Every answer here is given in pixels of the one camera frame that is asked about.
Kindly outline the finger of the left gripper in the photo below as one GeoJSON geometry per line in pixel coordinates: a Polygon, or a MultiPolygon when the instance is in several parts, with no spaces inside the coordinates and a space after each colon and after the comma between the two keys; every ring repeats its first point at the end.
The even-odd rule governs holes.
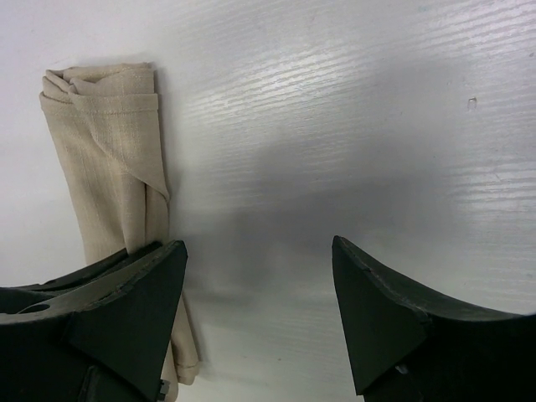
{"type": "Polygon", "coordinates": [[[43,302],[57,294],[63,294],[84,286],[92,281],[119,271],[140,260],[162,246],[153,242],[136,252],[128,253],[126,249],[99,260],[68,275],[47,281],[44,284],[1,288],[1,313],[17,314],[33,304],[43,302]]]}

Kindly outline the beige cloth napkin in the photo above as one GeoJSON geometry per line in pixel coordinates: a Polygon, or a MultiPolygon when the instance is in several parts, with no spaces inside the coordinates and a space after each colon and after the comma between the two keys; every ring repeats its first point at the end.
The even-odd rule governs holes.
{"type": "MultiPolygon", "coordinates": [[[[126,249],[168,244],[169,192],[151,65],[49,70],[39,96],[82,235],[87,266],[126,249]]],[[[164,360],[174,401],[198,375],[183,288],[164,360]]]]}

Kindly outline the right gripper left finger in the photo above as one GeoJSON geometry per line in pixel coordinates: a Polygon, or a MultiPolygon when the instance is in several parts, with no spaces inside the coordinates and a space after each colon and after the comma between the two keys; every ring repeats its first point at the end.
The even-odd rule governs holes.
{"type": "Polygon", "coordinates": [[[4,401],[163,401],[188,253],[181,241],[17,314],[1,313],[4,401]]]}

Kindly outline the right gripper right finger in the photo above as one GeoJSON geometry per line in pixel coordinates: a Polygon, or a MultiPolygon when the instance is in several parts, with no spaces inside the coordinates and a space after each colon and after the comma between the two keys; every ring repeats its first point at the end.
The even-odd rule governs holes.
{"type": "Polygon", "coordinates": [[[340,236],[332,242],[332,274],[358,396],[534,400],[534,315],[442,294],[340,236]]]}

